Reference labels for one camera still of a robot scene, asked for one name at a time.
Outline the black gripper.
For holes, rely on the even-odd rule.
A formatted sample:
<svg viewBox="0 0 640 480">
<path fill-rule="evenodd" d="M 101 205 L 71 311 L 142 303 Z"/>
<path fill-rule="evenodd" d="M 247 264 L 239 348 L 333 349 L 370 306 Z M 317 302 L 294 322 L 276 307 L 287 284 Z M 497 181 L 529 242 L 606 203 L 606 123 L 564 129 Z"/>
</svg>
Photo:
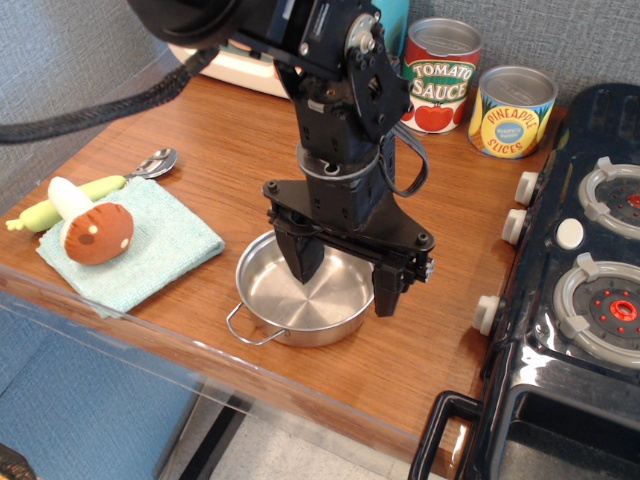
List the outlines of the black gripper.
<svg viewBox="0 0 640 480">
<path fill-rule="evenodd" d="M 321 266 L 326 246 L 339 249 L 375 265 L 375 312 L 391 317 L 409 284 L 433 271 L 433 235 L 400 208 L 377 166 L 350 180 L 270 180 L 263 194 L 278 247 L 301 284 Z"/>
</svg>

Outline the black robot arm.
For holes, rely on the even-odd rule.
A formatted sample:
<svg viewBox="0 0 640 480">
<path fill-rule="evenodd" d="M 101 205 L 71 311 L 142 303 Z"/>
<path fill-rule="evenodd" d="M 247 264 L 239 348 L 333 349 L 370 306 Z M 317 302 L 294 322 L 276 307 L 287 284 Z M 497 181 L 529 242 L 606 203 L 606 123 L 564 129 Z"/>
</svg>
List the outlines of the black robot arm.
<svg viewBox="0 0 640 480">
<path fill-rule="evenodd" d="M 390 59 L 381 13 L 369 1 L 135 1 L 146 29 L 164 42 L 208 52 L 228 43 L 267 55 L 291 100 L 303 178 L 264 185 L 285 261 L 300 282 L 332 247 L 372 263 L 376 313 L 432 268 L 433 236 L 401 210 L 429 168 L 407 188 L 395 182 L 395 152 L 423 146 L 402 123 L 409 84 Z"/>
</svg>

